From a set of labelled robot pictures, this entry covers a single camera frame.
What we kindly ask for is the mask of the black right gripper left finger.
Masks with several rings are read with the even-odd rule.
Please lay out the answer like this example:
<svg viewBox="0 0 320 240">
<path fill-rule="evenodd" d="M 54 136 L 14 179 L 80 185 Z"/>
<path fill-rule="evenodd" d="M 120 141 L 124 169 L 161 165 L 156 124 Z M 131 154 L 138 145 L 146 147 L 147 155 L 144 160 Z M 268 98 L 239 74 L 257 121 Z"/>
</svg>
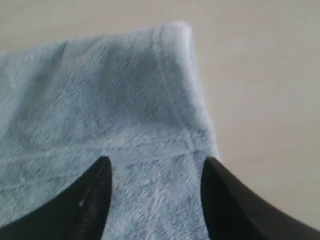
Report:
<svg viewBox="0 0 320 240">
<path fill-rule="evenodd" d="M 112 165 L 99 157 L 46 204 L 0 228 L 2 240 L 100 240 L 112 198 Z"/>
</svg>

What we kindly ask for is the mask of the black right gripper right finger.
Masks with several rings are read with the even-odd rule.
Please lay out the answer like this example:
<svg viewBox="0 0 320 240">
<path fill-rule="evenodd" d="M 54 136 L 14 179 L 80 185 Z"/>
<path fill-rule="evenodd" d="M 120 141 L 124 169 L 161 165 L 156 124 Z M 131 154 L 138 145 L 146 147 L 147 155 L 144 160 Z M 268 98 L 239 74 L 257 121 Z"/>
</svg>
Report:
<svg viewBox="0 0 320 240">
<path fill-rule="evenodd" d="M 211 240 L 318 240 L 319 230 L 255 194 L 214 157 L 204 161 L 201 206 Z"/>
</svg>

